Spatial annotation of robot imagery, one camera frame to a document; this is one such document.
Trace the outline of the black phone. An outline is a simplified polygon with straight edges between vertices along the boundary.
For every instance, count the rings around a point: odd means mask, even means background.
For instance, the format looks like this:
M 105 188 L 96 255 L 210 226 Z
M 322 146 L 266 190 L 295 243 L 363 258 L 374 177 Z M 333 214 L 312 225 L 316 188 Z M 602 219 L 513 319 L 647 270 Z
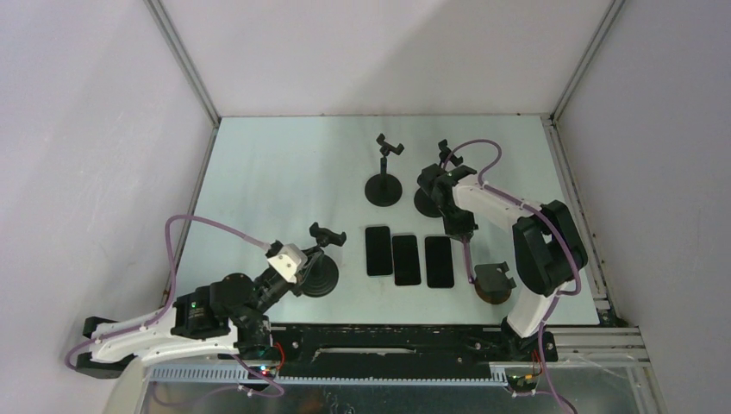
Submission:
M 433 289 L 454 287 L 452 242 L 446 236 L 425 237 L 427 286 Z
M 422 277 L 416 236 L 392 236 L 392 255 L 395 285 L 420 285 Z

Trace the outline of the brown base phone stand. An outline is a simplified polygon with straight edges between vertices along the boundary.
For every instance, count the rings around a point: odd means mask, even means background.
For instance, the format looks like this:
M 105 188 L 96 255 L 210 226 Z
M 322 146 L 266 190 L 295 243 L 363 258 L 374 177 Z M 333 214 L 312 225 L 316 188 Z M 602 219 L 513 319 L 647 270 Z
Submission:
M 516 282 L 510 277 L 508 264 L 480 264 L 474 267 L 474 287 L 478 297 L 487 304 L 503 304 L 508 301 Z

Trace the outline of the teal blue phone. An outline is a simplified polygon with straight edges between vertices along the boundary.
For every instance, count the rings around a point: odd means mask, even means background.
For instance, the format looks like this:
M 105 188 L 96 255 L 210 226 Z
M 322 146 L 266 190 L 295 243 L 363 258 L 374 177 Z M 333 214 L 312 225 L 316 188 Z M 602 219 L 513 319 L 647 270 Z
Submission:
M 366 274 L 369 277 L 393 274 L 391 233 L 388 226 L 365 228 Z

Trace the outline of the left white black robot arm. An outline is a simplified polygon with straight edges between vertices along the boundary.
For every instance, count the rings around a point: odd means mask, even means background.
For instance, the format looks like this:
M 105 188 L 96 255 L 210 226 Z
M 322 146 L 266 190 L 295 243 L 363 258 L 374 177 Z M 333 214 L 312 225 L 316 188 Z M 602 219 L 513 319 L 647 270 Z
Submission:
M 88 317 L 83 345 L 72 370 L 96 379 L 116 379 L 133 361 L 145 366 L 180 358 L 224 355 L 263 359 L 274 347 L 267 312 L 287 293 L 300 296 L 325 254 L 275 245 L 268 266 L 251 279 L 231 273 L 179 296 L 168 310 L 124 322 Z

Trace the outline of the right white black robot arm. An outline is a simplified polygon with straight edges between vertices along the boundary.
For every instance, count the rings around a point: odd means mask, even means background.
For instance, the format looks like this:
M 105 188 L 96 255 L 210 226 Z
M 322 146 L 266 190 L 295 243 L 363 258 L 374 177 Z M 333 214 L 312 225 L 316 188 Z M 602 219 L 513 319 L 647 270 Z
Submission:
M 534 335 L 546 324 L 559 298 L 582 291 L 579 272 L 588 262 L 584 243 L 568 207 L 559 200 L 531 203 L 483 181 L 459 166 L 447 171 L 427 166 L 417 178 L 420 190 L 436 205 L 448 237 L 469 241 L 477 216 L 511 235 L 522 288 L 504 318 L 504 354 L 522 361 L 536 348 Z

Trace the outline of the left small circuit board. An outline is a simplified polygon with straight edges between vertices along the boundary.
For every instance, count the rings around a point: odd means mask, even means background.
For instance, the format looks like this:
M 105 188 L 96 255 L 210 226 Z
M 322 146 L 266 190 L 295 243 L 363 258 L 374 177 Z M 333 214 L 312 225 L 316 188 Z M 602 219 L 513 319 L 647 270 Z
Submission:
M 274 380 L 277 378 L 277 371 L 267 366 L 247 367 L 247 375 L 252 380 L 263 380 L 264 378 Z

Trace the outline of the right small circuit board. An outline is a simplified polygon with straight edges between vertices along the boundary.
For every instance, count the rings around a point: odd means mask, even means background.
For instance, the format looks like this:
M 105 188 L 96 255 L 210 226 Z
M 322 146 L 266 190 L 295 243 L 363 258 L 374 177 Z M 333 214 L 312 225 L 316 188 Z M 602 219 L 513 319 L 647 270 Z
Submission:
M 516 395 L 535 395 L 540 380 L 539 375 L 526 374 L 508 377 L 508 388 Z

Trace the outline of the small circuit board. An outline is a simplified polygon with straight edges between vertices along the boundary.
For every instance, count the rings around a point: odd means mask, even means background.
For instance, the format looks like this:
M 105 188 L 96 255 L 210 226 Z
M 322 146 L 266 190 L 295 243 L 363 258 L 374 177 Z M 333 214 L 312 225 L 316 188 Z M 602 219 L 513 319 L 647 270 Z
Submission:
M 516 395 L 535 395 L 540 380 L 539 375 L 526 374 L 508 377 L 508 388 Z
M 274 380 L 277 378 L 277 371 L 267 366 L 247 367 L 247 375 L 252 380 L 263 380 L 264 378 Z

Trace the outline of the black front mounting rail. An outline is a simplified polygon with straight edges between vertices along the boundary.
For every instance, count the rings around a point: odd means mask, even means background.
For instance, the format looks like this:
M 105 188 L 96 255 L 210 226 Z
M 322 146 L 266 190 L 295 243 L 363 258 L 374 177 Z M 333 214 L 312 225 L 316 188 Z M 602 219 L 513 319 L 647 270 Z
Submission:
M 242 360 L 294 380 L 487 380 L 497 363 L 558 360 L 553 334 L 520 339 L 496 325 L 275 323 Z

